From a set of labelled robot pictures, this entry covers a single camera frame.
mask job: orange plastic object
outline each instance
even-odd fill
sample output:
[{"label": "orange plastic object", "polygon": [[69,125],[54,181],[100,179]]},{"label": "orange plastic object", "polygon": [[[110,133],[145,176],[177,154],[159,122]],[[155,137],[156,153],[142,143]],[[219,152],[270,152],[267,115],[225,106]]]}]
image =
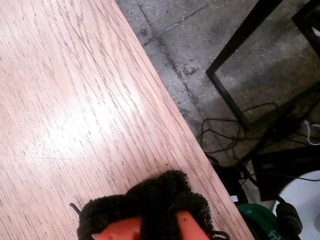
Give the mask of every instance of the orange plastic object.
[{"label": "orange plastic object", "polygon": [[198,225],[196,220],[188,211],[176,213],[182,240],[209,240],[209,237]]},{"label": "orange plastic object", "polygon": [[96,240],[139,240],[141,218],[132,217],[107,226]]},{"label": "orange plastic object", "polygon": [[[188,211],[176,213],[182,240],[209,240]],[[132,217],[107,226],[96,240],[139,240],[141,218]]]}]

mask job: dark floor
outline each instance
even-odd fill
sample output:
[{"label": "dark floor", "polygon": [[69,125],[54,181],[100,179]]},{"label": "dark floor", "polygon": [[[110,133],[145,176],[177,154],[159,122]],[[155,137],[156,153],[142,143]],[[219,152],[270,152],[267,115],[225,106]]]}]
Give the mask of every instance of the dark floor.
[{"label": "dark floor", "polygon": [[[256,0],[117,2],[195,136],[201,133],[206,118],[235,119],[205,71]],[[219,69],[217,75],[241,110],[266,102],[281,105],[319,80],[320,59],[291,20],[306,2],[283,1]],[[254,120],[271,107],[247,111],[246,116]],[[238,125],[213,121],[206,127],[235,136]],[[250,135],[259,137],[263,130],[258,128]],[[229,143],[206,135],[203,149],[210,152]],[[242,157],[256,143],[238,144],[235,155]],[[284,143],[286,147],[297,144]],[[235,162],[231,151],[215,153],[214,157],[223,166]],[[249,181],[243,187],[251,202],[260,202],[258,190]]]}]

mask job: black fuzzy object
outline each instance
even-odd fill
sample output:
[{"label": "black fuzzy object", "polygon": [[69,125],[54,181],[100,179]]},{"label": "black fuzzy object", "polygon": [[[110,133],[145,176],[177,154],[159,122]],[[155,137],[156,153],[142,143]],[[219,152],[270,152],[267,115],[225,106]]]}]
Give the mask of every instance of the black fuzzy object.
[{"label": "black fuzzy object", "polygon": [[207,200],[191,191],[187,175],[178,170],[147,179],[124,195],[88,202],[79,214],[78,239],[92,240],[109,224],[141,216],[140,240],[181,240],[176,215],[181,210],[190,212],[210,240],[229,240],[214,230]]}]

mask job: wooden table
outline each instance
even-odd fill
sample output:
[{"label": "wooden table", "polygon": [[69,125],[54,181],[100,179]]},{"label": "wooden table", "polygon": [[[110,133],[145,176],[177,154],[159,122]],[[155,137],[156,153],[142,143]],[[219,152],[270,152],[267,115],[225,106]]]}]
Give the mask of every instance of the wooden table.
[{"label": "wooden table", "polygon": [[253,239],[114,0],[2,0],[0,32],[1,239],[76,239],[70,202],[169,169]]}]

